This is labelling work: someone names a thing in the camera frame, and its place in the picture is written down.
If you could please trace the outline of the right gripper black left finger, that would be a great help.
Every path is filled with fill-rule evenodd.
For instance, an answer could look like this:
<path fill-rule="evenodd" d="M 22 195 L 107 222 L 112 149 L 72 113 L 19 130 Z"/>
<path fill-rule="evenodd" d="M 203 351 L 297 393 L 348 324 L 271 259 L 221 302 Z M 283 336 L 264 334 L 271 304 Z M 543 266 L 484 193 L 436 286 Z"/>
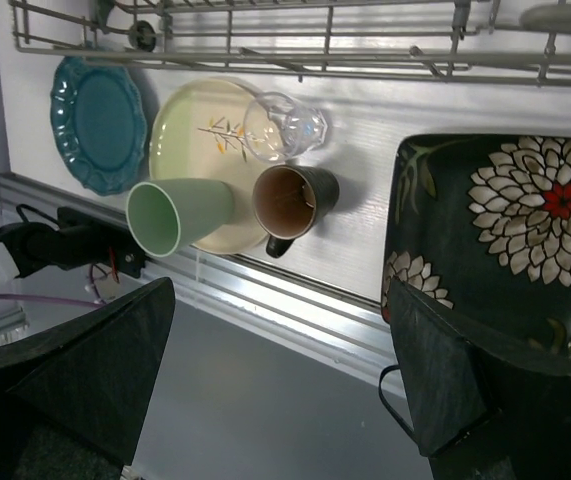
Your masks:
<path fill-rule="evenodd" d="M 0 346 L 0 467 L 131 464 L 174 310 L 161 278 Z"/>

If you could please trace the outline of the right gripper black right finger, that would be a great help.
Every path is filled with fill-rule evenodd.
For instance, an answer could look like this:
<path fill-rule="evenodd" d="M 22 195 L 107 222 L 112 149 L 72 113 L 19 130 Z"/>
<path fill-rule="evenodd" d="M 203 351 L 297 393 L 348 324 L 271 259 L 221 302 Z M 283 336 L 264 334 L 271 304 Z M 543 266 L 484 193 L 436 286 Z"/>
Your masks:
<path fill-rule="evenodd" d="M 389 322 L 419 449 L 571 455 L 571 357 L 506 335 L 394 279 Z"/>

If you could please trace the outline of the light green plastic cup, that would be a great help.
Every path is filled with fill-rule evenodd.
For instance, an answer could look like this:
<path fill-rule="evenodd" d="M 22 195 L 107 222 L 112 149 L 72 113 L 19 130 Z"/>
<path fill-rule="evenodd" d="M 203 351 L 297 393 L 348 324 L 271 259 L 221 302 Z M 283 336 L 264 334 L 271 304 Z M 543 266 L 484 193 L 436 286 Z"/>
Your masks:
<path fill-rule="evenodd" d="M 136 184 L 125 213 L 137 244 L 150 256 L 166 257 L 229 223 L 234 209 L 232 190 L 224 182 L 179 178 Z"/>

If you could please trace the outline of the black mug brown inside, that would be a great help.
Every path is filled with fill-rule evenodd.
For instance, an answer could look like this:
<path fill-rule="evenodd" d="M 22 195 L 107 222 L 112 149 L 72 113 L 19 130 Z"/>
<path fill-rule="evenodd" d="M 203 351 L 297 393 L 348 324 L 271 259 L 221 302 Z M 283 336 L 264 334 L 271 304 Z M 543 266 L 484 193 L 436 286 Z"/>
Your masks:
<path fill-rule="evenodd" d="M 337 204 L 337 178 L 323 168 L 281 164 L 256 180 L 252 203 L 257 221 L 268 234 L 266 253 L 281 258 Z"/>

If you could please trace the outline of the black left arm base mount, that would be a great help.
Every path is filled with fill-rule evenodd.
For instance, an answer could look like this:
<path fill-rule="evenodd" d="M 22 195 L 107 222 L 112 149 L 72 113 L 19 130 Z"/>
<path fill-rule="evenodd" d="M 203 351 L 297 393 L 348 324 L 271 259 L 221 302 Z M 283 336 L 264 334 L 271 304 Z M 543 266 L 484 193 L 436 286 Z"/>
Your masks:
<path fill-rule="evenodd" d="M 72 207 L 52 217 L 27 204 L 16 206 L 22 220 L 15 262 L 25 278 L 56 266 L 68 271 L 103 263 L 114 276 L 141 276 L 147 256 L 129 231 Z"/>

